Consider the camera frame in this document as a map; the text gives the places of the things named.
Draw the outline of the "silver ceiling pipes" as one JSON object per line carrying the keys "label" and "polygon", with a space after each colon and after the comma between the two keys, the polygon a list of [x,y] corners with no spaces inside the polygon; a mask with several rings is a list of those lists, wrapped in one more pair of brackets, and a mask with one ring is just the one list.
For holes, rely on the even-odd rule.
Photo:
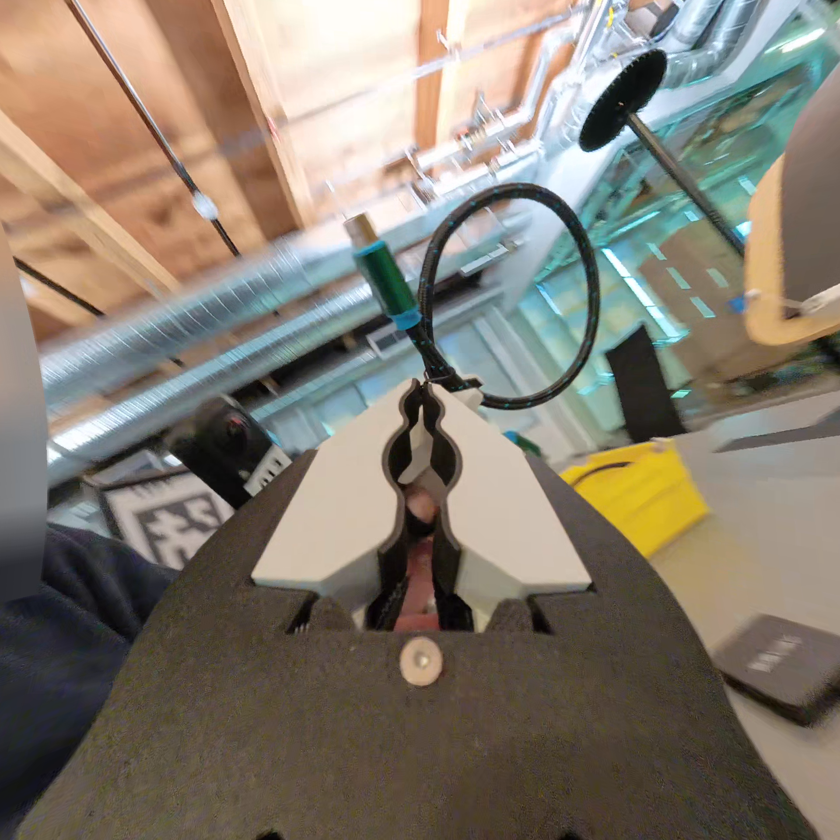
{"label": "silver ceiling pipes", "polygon": [[407,155],[410,188],[424,205],[465,195],[582,137],[586,89],[628,68],[649,49],[667,59],[663,86],[684,88],[713,78],[746,45],[766,7],[787,8],[819,22],[838,42],[830,2],[671,2],[647,32],[634,17],[653,14],[654,2],[636,11],[630,2],[583,2],[541,37],[524,93],[514,108],[490,109],[476,100],[465,131],[421,153]]}

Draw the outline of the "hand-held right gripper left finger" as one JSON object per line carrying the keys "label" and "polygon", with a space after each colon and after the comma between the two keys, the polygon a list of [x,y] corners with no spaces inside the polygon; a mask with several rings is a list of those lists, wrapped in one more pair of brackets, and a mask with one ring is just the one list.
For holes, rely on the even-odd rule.
{"label": "hand-held right gripper left finger", "polygon": [[405,402],[421,395],[407,380],[320,445],[251,572],[255,585],[330,597],[350,613],[373,603],[379,550],[401,528],[386,454],[410,434]]}

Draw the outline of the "black round fixture on rod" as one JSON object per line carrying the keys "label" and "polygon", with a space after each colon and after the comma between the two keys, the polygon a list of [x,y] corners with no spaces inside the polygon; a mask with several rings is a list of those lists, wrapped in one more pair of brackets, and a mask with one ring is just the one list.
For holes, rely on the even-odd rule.
{"label": "black round fixture on rod", "polygon": [[665,78],[668,59],[662,49],[651,49],[632,58],[594,101],[579,132],[578,144],[585,153],[600,150],[630,129],[658,166],[677,184],[720,237],[740,259],[745,244],[728,220],[702,192],[696,180],[640,119],[643,110]]}

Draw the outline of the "black high-back office chair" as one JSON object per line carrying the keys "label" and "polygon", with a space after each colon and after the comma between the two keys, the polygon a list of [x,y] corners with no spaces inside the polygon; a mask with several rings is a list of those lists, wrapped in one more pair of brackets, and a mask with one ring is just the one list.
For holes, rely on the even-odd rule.
{"label": "black high-back office chair", "polygon": [[641,323],[605,352],[624,429],[635,445],[688,433],[677,411],[653,341]]}

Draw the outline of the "stack of cardboard boxes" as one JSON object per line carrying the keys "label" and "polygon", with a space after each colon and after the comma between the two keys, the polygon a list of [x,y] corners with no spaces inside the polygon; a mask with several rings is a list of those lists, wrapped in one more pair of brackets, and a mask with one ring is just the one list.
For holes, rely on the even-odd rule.
{"label": "stack of cardboard boxes", "polygon": [[686,335],[672,349],[693,376],[721,381],[754,368],[751,342],[733,302],[740,295],[742,260],[707,221],[689,224],[657,246],[642,273]]}

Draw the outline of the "yellow plastic bin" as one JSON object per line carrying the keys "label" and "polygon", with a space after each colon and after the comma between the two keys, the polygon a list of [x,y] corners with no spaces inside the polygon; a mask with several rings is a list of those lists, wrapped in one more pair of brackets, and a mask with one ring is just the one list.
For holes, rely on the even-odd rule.
{"label": "yellow plastic bin", "polygon": [[560,477],[647,559],[711,514],[670,438],[588,455]]}

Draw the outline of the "round metal duct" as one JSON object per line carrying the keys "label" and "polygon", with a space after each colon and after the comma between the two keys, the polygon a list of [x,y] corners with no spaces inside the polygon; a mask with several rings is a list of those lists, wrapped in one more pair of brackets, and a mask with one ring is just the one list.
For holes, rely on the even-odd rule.
{"label": "round metal duct", "polygon": [[257,320],[351,273],[348,243],[332,248],[272,245],[238,257],[165,301],[98,321],[39,356],[48,406],[72,403],[95,386],[126,382],[181,350]]}
{"label": "round metal duct", "polygon": [[303,313],[53,435],[47,444],[48,487],[73,480],[190,415],[205,400],[255,382],[381,314],[364,280],[317,296]]}

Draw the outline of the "dark adapter hub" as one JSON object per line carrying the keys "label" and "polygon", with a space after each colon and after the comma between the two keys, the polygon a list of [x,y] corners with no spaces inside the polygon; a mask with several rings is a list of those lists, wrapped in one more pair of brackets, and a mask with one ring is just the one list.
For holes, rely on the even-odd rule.
{"label": "dark adapter hub", "polygon": [[760,614],[711,660],[729,687],[798,726],[809,728],[838,708],[836,633]]}

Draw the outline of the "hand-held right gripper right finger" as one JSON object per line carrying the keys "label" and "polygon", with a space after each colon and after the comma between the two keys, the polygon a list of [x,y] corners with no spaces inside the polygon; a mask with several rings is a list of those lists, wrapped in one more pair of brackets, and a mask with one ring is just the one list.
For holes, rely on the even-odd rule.
{"label": "hand-held right gripper right finger", "polygon": [[592,587],[528,457],[472,408],[425,386],[425,478],[438,504],[434,578],[488,622],[499,604]]}

